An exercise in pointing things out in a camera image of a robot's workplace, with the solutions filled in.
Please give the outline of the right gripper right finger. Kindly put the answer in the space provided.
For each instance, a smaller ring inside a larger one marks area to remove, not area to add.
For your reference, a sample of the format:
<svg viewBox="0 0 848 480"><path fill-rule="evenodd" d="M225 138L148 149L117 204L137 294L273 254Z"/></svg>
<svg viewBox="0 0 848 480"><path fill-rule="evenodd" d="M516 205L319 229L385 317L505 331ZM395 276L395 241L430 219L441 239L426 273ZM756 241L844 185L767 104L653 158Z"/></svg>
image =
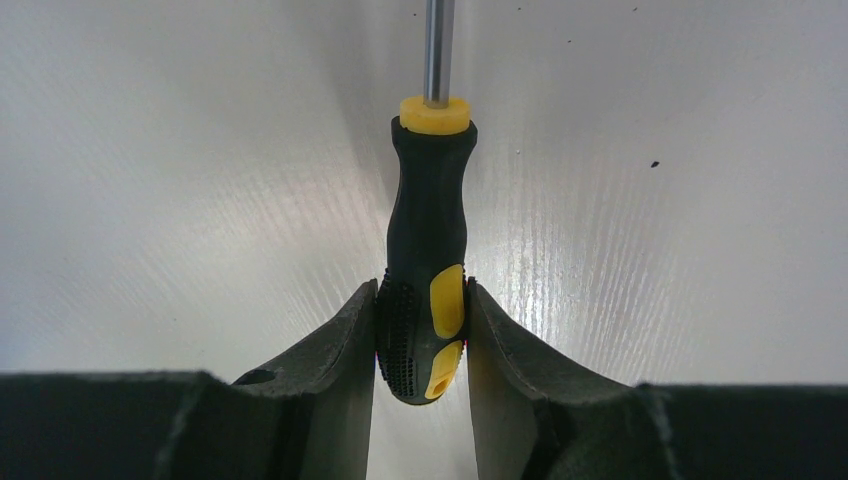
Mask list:
<svg viewBox="0 0 848 480"><path fill-rule="evenodd" d="M843 385L627 386L562 355L468 286L482 479L843 479Z"/></svg>

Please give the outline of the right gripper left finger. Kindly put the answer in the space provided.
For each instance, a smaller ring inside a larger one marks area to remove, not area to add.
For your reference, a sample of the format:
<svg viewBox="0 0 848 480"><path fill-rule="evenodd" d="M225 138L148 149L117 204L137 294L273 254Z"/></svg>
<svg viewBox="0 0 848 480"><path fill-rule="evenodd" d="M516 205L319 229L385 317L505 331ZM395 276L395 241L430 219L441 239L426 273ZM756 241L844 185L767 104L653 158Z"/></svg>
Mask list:
<svg viewBox="0 0 848 480"><path fill-rule="evenodd" d="M375 381L362 284L285 352L226 383L205 371L1 378L5 479L362 479Z"/></svg>

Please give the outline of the black yellow screwdriver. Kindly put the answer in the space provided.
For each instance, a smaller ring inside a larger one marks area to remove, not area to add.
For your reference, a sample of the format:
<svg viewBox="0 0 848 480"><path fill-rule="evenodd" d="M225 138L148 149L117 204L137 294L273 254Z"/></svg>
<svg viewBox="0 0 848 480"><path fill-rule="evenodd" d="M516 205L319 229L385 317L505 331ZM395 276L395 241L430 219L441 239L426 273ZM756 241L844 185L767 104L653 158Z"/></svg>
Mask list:
<svg viewBox="0 0 848 480"><path fill-rule="evenodd" d="M391 122L399 182L377 296L376 351L392 395L427 405L451 385L465 345L463 180L478 130L450 95L455 4L426 12L423 92Z"/></svg>

